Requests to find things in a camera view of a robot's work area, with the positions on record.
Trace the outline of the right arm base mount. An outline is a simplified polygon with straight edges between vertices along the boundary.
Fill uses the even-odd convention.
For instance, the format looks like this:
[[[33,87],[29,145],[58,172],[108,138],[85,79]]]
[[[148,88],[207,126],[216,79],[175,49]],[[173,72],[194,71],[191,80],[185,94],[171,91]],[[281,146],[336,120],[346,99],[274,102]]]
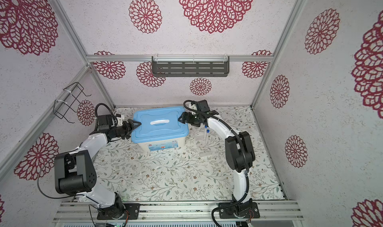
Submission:
[[[248,202],[241,203],[237,206],[226,208],[229,203],[219,203],[218,206],[222,207],[219,210],[219,217],[221,219],[259,219],[260,212],[256,202],[250,199]]]

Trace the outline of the blue plastic bin lid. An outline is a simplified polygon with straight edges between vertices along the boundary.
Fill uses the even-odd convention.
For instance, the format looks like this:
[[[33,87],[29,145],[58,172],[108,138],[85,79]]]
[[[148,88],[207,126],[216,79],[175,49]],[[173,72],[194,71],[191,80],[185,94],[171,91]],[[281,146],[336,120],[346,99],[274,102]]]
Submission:
[[[138,144],[188,136],[188,125],[178,121],[184,112],[185,108],[182,106],[135,112],[133,120],[141,125],[132,132],[132,141]]]

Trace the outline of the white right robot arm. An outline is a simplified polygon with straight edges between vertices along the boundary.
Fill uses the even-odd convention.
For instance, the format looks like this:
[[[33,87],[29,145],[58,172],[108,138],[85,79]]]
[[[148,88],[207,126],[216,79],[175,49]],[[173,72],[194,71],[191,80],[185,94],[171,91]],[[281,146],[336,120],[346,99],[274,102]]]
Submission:
[[[248,132],[237,131],[226,123],[219,113],[211,110],[206,100],[183,102],[185,112],[178,118],[178,122],[200,127],[202,124],[213,130],[224,141],[225,159],[233,171],[234,189],[232,203],[226,208],[244,211],[250,207],[249,173],[255,161],[255,153]]]

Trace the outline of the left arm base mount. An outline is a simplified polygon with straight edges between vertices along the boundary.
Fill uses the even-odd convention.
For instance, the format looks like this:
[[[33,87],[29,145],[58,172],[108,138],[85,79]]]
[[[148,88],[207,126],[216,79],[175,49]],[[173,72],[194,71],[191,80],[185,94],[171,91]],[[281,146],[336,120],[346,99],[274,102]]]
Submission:
[[[137,220],[140,204],[116,204],[98,210],[97,220]]]

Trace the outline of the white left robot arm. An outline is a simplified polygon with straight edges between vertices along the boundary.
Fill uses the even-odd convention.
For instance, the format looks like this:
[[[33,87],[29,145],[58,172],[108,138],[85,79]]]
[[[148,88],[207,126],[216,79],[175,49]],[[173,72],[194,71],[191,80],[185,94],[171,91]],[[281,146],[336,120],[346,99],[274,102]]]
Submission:
[[[75,150],[60,153],[54,159],[55,189],[59,194],[84,197],[107,219],[122,219],[127,215],[125,205],[116,192],[97,183],[92,159],[113,139],[129,139],[141,123],[117,117],[97,121],[95,130]]]

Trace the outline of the white plastic storage bin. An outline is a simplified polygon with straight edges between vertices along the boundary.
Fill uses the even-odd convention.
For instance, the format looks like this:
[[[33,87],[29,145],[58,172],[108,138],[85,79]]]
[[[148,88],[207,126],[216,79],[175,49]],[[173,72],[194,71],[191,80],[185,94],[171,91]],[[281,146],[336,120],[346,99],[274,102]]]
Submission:
[[[146,152],[182,148],[185,146],[185,144],[186,144],[186,137],[138,143],[138,145]]]

